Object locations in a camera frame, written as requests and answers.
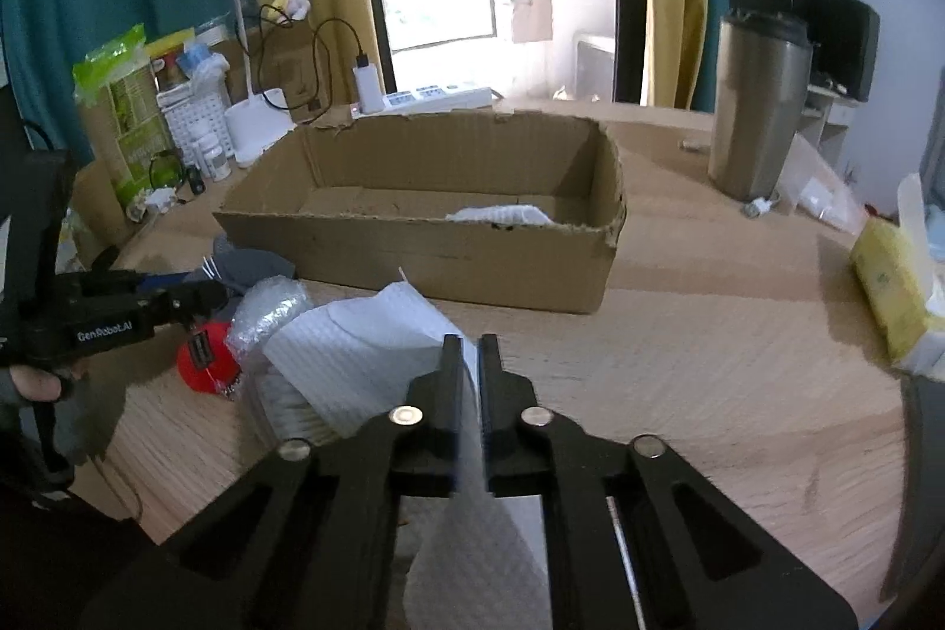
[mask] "power strip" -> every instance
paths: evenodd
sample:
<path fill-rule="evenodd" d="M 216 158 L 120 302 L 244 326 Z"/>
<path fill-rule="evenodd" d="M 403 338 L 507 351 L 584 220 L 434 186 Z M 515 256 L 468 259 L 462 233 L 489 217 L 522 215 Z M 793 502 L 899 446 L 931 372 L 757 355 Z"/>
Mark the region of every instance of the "power strip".
<path fill-rule="evenodd" d="M 421 86 L 419 89 L 399 91 L 384 95 L 384 110 L 370 113 L 372 116 L 410 113 L 443 113 L 457 108 L 489 107 L 493 104 L 493 91 L 488 86 L 472 84 L 450 84 L 450 86 Z M 359 119 L 358 103 L 351 105 L 351 117 Z"/>

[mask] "white bottle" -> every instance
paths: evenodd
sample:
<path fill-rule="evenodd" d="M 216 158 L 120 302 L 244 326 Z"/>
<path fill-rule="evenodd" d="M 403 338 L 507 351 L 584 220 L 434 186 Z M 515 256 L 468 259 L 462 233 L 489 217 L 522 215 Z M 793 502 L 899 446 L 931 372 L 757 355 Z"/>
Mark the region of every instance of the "white bottle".
<path fill-rule="evenodd" d="M 227 161 L 227 152 L 223 150 L 216 132 L 211 128 L 210 122 L 206 119 L 200 119 L 190 127 L 191 136 L 194 138 L 195 150 L 203 159 L 205 167 L 202 169 L 205 174 L 209 174 L 214 182 L 225 180 L 230 176 L 230 163 Z"/>

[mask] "green package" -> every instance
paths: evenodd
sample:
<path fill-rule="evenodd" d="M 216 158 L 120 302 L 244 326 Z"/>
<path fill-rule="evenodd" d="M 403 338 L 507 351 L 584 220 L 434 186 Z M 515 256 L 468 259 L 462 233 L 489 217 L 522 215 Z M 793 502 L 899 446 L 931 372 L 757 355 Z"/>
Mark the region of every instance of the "green package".
<path fill-rule="evenodd" d="M 82 123 L 122 207 L 151 187 L 151 160 L 173 147 L 144 45 L 145 26 L 135 25 L 72 68 Z"/>

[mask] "food package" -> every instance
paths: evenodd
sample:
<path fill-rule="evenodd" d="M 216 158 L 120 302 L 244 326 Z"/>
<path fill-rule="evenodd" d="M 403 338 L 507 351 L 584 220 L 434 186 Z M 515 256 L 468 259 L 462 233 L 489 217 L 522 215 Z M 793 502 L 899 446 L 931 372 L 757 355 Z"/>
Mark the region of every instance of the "food package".
<path fill-rule="evenodd" d="M 900 226 L 872 217 L 850 258 L 896 369 L 945 380 L 945 292 L 929 254 L 918 174 L 899 189 Z"/>
<path fill-rule="evenodd" d="M 122 207 L 148 185 L 157 152 L 173 147 L 145 52 L 145 26 L 135 25 L 91 51 L 72 68 L 79 116 L 96 158 L 109 172 Z"/>

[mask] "wooden table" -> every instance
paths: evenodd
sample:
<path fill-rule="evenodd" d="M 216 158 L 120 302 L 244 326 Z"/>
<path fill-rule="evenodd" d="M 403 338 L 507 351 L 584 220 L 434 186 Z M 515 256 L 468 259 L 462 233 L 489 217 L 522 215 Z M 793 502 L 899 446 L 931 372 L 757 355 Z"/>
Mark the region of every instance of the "wooden table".
<path fill-rule="evenodd" d="M 861 619 L 875 616 L 901 512 L 904 416 L 849 270 L 851 239 L 799 214 L 745 219 L 709 184 L 706 156 L 679 150 L 682 138 L 708 141 L 709 116 L 550 109 L 606 119 L 622 148 L 630 215 L 602 308 L 435 304 L 472 337 L 497 333 L 507 367 L 588 432 L 663 435 Z M 196 267 L 219 233 L 210 211 L 222 193 L 211 185 L 162 217 L 123 266 Z M 367 293 L 310 290 L 320 302 Z M 93 366 L 104 472 L 157 541 L 262 452 L 235 404 L 178 379 L 180 341 L 164 330 Z"/>

